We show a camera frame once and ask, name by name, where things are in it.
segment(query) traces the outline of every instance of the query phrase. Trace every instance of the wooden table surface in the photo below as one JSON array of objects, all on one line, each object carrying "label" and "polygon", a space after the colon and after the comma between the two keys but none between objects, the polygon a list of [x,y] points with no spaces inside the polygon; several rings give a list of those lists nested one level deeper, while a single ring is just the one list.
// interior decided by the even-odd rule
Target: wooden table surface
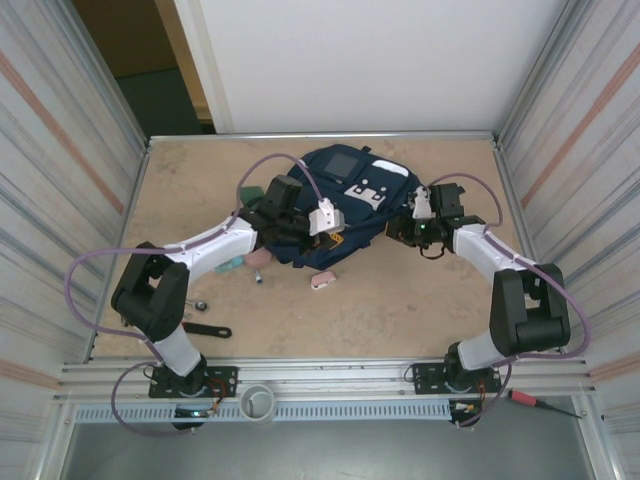
[{"label": "wooden table surface", "polygon": [[[481,177],[495,189],[505,210],[505,223],[496,234],[518,248],[490,143],[417,137],[332,141],[211,136],[156,141],[124,245],[149,240],[161,246],[207,230],[233,209],[236,184],[256,160],[275,152],[302,156],[333,143],[368,145],[374,153],[409,167],[424,183],[450,172]],[[284,159],[267,162],[247,185],[266,190],[271,178],[290,166]],[[458,183],[467,190],[462,201],[468,215],[496,218],[493,202],[480,186],[466,179]],[[113,286],[125,262],[120,259]],[[203,275],[189,297],[207,301],[210,309],[186,311],[193,314],[191,321],[231,327],[233,337],[191,335],[193,343],[206,356],[440,356],[451,343],[488,327],[489,285],[453,254],[428,261],[417,249],[380,235],[371,247],[331,270],[338,280],[319,291],[310,288],[315,270],[294,269],[275,260],[261,270],[262,285],[245,266]],[[102,325],[120,326],[110,307]],[[94,355],[141,354],[147,351],[135,340],[110,335],[96,339]]]}]

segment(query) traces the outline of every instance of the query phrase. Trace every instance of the navy backpack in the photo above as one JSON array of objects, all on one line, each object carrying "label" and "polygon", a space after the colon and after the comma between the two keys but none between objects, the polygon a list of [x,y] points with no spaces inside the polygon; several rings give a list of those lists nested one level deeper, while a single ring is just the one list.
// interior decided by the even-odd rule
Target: navy backpack
[{"label": "navy backpack", "polygon": [[[366,248],[385,229],[385,224],[407,208],[409,195],[420,180],[408,168],[347,145],[332,145],[302,157],[320,192],[344,213],[345,230],[330,246],[320,245],[304,254],[299,247],[267,245],[280,263],[326,270],[356,250]],[[288,173],[303,185],[296,207],[302,212],[318,208],[318,199],[309,180],[295,166]]]}]

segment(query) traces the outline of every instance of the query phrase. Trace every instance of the screwdriver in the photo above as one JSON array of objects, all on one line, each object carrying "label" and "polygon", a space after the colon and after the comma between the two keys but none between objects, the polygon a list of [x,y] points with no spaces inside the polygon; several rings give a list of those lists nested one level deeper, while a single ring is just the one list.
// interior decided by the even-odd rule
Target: screwdriver
[{"label": "screwdriver", "polygon": [[538,400],[536,397],[532,397],[531,395],[527,395],[526,393],[519,392],[515,389],[511,389],[509,391],[509,398],[514,402],[521,403],[522,405],[527,405],[529,407],[544,408],[545,410],[553,410],[554,412],[564,413],[565,415],[569,415],[571,417],[582,418],[580,415],[576,415],[575,413],[567,412],[565,410],[560,410],[559,408],[549,405],[547,402]]}]

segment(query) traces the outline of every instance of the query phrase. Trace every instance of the corrugated metal wall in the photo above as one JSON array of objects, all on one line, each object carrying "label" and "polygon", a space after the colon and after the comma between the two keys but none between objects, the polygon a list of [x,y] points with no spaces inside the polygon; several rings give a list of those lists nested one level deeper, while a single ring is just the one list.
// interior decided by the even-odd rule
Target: corrugated metal wall
[{"label": "corrugated metal wall", "polygon": [[586,357],[640,478],[640,2],[580,7],[501,140],[538,259],[591,316]]},{"label": "corrugated metal wall", "polygon": [[[90,332],[68,313],[64,272],[114,245],[143,140],[64,2],[0,3],[0,478],[23,478],[63,362]],[[110,259],[74,277],[94,318]]]}]

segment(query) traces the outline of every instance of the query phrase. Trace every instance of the red screwdriver handle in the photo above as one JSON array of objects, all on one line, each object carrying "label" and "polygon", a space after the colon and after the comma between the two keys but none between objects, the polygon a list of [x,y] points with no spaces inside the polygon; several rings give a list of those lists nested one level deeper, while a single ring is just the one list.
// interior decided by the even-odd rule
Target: red screwdriver handle
[{"label": "red screwdriver handle", "polygon": [[519,392],[518,390],[509,391],[509,398],[514,402],[518,402],[529,407],[535,407],[537,402],[535,397]]}]

